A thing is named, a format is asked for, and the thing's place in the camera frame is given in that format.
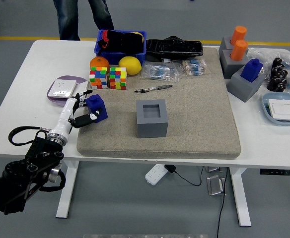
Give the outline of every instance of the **orange cup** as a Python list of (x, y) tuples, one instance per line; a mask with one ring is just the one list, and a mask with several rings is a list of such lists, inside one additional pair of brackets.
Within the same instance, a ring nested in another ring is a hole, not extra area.
[(244, 40), (246, 31), (247, 31), (247, 29), (244, 26), (237, 26), (234, 30), (233, 35), (232, 35), (230, 44), (232, 44), (234, 46), (235, 42), (237, 40)]
[(235, 61), (242, 60), (247, 48), (248, 43), (245, 40), (237, 40), (231, 52), (230, 58)]

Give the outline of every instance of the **gray felt mat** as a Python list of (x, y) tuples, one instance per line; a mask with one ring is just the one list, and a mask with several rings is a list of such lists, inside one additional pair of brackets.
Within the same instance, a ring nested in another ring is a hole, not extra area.
[[(99, 89), (108, 118), (79, 131), (84, 156), (114, 158), (235, 159), (241, 152), (217, 50), (204, 48), (208, 74), (182, 77), (172, 88), (134, 90), (170, 82), (128, 77), (127, 90)], [(165, 99), (167, 137), (137, 138), (136, 100)]]

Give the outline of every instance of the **table leg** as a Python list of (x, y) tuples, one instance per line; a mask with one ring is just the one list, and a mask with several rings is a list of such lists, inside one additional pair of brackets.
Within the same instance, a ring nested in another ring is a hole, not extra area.
[(240, 226), (250, 227), (251, 220), (246, 203), (244, 187), (242, 183), (242, 173), (246, 168), (230, 168), (231, 180), (233, 185), (233, 192), (235, 198), (235, 205), (238, 212)]
[(64, 160), (65, 164), (68, 167), (67, 174), (66, 174), (66, 185), (62, 189), (59, 206), (57, 210), (56, 217), (57, 218), (67, 218), (71, 197), (72, 197), (72, 191), (74, 187), (75, 182), (75, 176), (77, 172), (77, 168), (79, 166), (79, 161), (71, 161), (71, 160)]

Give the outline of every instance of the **cable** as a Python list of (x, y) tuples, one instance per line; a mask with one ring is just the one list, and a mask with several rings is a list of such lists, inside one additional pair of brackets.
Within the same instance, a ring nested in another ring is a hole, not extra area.
[(225, 198), (225, 182), (226, 182), (226, 178), (227, 178), (227, 176), (228, 176), (228, 168), (226, 168), (225, 179), (224, 179), (224, 183), (223, 183), (223, 199), (222, 199), (222, 206), (221, 206), (221, 209), (220, 209), (219, 220), (218, 220), (217, 238), (218, 238), (218, 236), (219, 236), (220, 218), (221, 218), (221, 213), (222, 213), (222, 209), (223, 209), (223, 205), (224, 205), (224, 198)]
[(54, 187), (41, 187), (39, 189), (39, 191), (42, 191), (42, 192), (55, 192), (55, 191), (59, 191), (59, 190), (63, 189), (65, 187), (65, 185), (66, 185), (66, 176), (65, 176), (64, 172), (62, 172), (61, 170), (59, 170), (58, 175), (61, 178), (61, 181), (60, 181), (60, 185), (59, 186), (54, 186)]
[(38, 130), (37, 133), (36, 133), (36, 137), (38, 136), (38, 134), (40, 132), (43, 132), (45, 134), (45, 139), (47, 139), (47, 132), (46, 130), (44, 130), (43, 128), (41, 127), (38, 127), (38, 126), (20, 126), (20, 127), (17, 127), (15, 128), (14, 130), (12, 130), (9, 135), (8, 135), (8, 140), (11, 144), (15, 145), (15, 146), (21, 146), (21, 145), (27, 145), (27, 144), (30, 144), (32, 143), (34, 140), (29, 140), (28, 142), (24, 142), (24, 143), (15, 143), (13, 142), (13, 137), (22, 132), (23, 130)]
[(179, 177), (181, 177), (183, 180), (187, 181), (188, 183), (190, 183), (193, 186), (200, 186), (202, 183), (202, 179), (201, 179), (201, 175), (203, 174), (203, 170), (204, 170), (204, 166), (201, 169), (201, 173), (200, 173), (200, 183), (199, 184), (193, 184), (191, 182), (189, 182), (188, 180), (186, 180), (185, 178), (183, 178), (179, 173), (176, 172), (176, 167), (174, 165), (165, 165), (165, 168), (170, 172), (170, 173), (176, 173), (178, 174)]

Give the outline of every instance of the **jeans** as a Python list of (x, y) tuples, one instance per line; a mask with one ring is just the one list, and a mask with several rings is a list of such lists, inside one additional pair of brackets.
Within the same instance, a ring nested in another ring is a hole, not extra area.
[[(78, 36), (78, 0), (54, 0), (58, 15), (60, 40), (79, 41)], [(93, 20), (99, 29), (114, 30), (106, 0), (88, 0)]]

